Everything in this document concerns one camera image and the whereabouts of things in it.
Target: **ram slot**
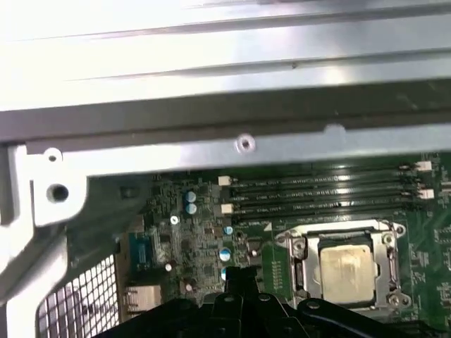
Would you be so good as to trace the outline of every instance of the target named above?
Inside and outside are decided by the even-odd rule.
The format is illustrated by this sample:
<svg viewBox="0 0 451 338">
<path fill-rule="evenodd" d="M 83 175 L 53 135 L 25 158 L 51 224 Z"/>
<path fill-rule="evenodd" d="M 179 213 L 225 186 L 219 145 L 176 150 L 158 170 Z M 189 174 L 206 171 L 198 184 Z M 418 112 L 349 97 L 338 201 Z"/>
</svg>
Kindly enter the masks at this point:
<svg viewBox="0 0 451 338">
<path fill-rule="evenodd" d="M 412 202 L 394 201 L 386 204 L 365 205 L 365 206 L 343 206 L 337 208 L 325 209 L 308 209 L 298 211 L 286 212 L 268 212 L 268 213 L 252 213 L 249 215 L 232 215 L 233 222 L 240 222 L 241 220 L 282 220 L 290 217 L 306 217 L 315 215 L 331 215 L 331 214 L 352 214 L 361 212 L 379 212 L 380 210 L 395 209 L 395 210 L 415 210 L 423 208 L 421 203 L 416 204 Z"/>
<path fill-rule="evenodd" d="M 259 178 L 256 180 L 237 180 L 231 184 L 231 189 L 238 191 L 259 191 L 272 187 L 286 187 L 292 185 L 314 185 L 315 187 L 336 184 L 339 182 L 359 182 L 369 184 L 376 182 L 396 182 L 397 180 L 417 180 L 416 173 L 387 170 L 382 172 L 350 173 L 346 170 L 328 173 L 327 175 L 298 175 L 294 177 Z"/>
<path fill-rule="evenodd" d="M 326 203 L 326 202 L 336 202 L 345 201 L 348 199 L 377 199 L 380 197 L 415 197 L 417 196 L 417 189 L 403 189 L 403 190 L 387 190 L 374 193 L 354 193 L 354 194 L 343 194 L 343 195 L 320 195 L 320 196 L 304 196 L 304 197 L 289 197 L 281 196 L 279 198 L 266 198 L 262 195 L 257 201 L 237 201 L 230 200 L 234 206 L 239 208 L 251 207 L 251 206 L 266 206 L 271 204 L 290 204 L 290 203 Z"/>
<path fill-rule="evenodd" d="M 266 220 L 234 220 L 233 225 L 236 227 L 251 227 L 255 225 L 272 225 L 277 224 L 272 228 L 283 231 L 286 230 L 286 225 L 289 224 L 313 224 L 313 223 L 334 223 L 347 222 L 351 220 L 368 220 L 370 218 L 385 218 L 390 217 L 393 213 L 400 211 L 397 206 L 387 207 L 377 211 L 355 211 L 353 213 L 341 213 L 330 215 L 311 215 L 311 216 L 292 216 L 285 218 L 272 218 Z"/>
<path fill-rule="evenodd" d="M 336 184 L 333 188 L 308 188 L 284 190 L 281 192 L 253 192 L 233 194 L 229 202 L 244 204 L 262 204 L 281 201 L 302 200 L 320 196 L 340 196 L 350 194 L 360 194 L 364 196 L 383 196 L 384 194 L 413 194 L 418 191 L 415 184 L 369 184 L 362 186 L 349 186 L 348 184 Z"/>
<path fill-rule="evenodd" d="M 254 206 L 245 208 L 234 208 L 232 215 L 246 216 L 246 215 L 266 215 L 277 213 L 296 213 L 304 211 L 315 211 L 323 209 L 339 209 L 343 207 L 364 207 L 404 203 L 408 204 L 414 202 L 409 197 L 396 196 L 393 198 L 382 197 L 379 199 L 343 199 L 341 201 L 317 202 L 317 203 L 301 203 L 301 204 L 274 204 L 271 206 Z"/>
</svg>

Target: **screw hole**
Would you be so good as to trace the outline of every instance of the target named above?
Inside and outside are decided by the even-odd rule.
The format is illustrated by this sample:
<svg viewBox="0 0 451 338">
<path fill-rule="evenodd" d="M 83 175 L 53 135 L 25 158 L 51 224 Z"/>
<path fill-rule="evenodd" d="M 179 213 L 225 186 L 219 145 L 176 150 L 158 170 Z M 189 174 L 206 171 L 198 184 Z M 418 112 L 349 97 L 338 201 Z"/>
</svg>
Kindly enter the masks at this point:
<svg viewBox="0 0 451 338">
<path fill-rule="evenodd" d="M 69 197 L 68 188 L 61 184 L 55 184 L 50 186 L 47 190 L 47 198 L 50 202 L 61 203 Z"/>
<path fill-rule="evenodd" d="M 250 147 L 250 143 L 247 139 L 243 139 L 241 141 L 241 145 L 242 145 L 243 149 L 248 149 Z"/>
</svg>

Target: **metal panel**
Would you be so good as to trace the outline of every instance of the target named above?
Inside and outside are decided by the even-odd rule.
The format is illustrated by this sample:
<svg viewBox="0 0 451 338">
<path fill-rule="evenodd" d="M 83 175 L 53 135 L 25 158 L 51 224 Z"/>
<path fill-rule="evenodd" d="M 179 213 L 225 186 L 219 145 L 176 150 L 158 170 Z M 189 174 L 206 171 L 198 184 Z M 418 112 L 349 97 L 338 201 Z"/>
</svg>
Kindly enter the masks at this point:
<svg viewBox="0 0 451 338">
<path fill-rule="evenodd" d="M 119 323 L 113 256 L 82 273 L 38 310 L 42 338 L 93 337 Z"/>
<path fill-rule="evenodd" d="M 6 26 L 20 29 L 5 33 L 0 55 L 0 110 L 451 76 L 445 0 L 209 8 L 77 1 L 57 16 L 63 9 L 52 2 L 53 20 L 34 15 L 35 26 L 16 6 Z M 38 39 L 50 36 L 58 37 Z"/>
</svg>

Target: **capacitor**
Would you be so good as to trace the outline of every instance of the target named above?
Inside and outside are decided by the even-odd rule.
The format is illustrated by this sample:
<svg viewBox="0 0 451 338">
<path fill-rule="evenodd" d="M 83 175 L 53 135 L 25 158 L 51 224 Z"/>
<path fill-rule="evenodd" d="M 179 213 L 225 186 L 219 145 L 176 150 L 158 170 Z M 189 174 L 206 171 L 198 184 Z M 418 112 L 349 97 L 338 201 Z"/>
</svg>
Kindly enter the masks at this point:
<svg viewBox="0 0 451 338">
<path fill-rule="evenodd" d="M 233 233 L 232 227 L 224 227 L 224 234 L 230 236 Z"/>
<path fill-rule="evenodd" d="M 197 196 L 196 196 L 195 192 L 187 192 L 185 194 L 185 200 L 188 203 L 194 203 L 196 201 L 196 198 L 197 198 Z"/>
<path fill-rule="evenodd" d="M 167 263 L 164 265 L 164 270 L 166 270 L 167 272 L 170 272 L 170 271 L 172 271 L 176 266 L 177 266 L 177 263 L 176 263 L 174 260 L 172 260 L 172 261 L 167 262 Z"/>
<path fill-rule="evenodd" d="M 197 206 L 193 203 L 189 203 L 186 205 L 185 210 L 187 213 L 189 213 L 190 215 L 194 215 L 197 211 Z"/>
<path fill-rule="evenodd" d="M 226 268 L 221 269 L 221 279 L 226 280 Z"/>
<path fill-rule="evenodd" d="M 194 289 L 195 289 L 196 286 L 197 286 L 197 281 L 196 281 L 196 279 L 194 279 L 194 278 L 188 278 L 188 279 L 186 279 L 186 280 L 184 281 L 184 283 L 185 283 L 185 290 L 186 290 L 187 292 L 192 292 L 192 291 L 194 291 Z"/>
<path fill-rule="evenodd" d="M 228 262 L 231 257 L 232 252 L 230 251 L 230 249 L 224 248 L 219 251 L 219 259 L 221 259 L 223 262 Z"/>
</svg>

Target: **green circuit board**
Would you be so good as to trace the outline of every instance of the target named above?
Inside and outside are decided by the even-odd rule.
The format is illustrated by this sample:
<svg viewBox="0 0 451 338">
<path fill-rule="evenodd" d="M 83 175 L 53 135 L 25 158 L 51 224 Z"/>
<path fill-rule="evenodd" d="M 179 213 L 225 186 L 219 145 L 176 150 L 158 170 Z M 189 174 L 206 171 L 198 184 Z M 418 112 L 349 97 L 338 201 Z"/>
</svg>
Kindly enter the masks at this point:
<svg viewBox="0 0 451 338">
<path fill-rule="evenodd" d="M 290 299 L 290 258 L 276 245 L 277 234 L 381 219 L 407 228 L 397 262 L 401 290 L 412 302 L 393 316 L 449 330 L 450 171 L 451 154 L 419 154 L 153 175 L 145 230 L 130 234 L 132 271 L 163 271 L 164 300 L 201 303 L 222 291 L 226 266 L 257 265 L 261 291 Z"/>
</svg>

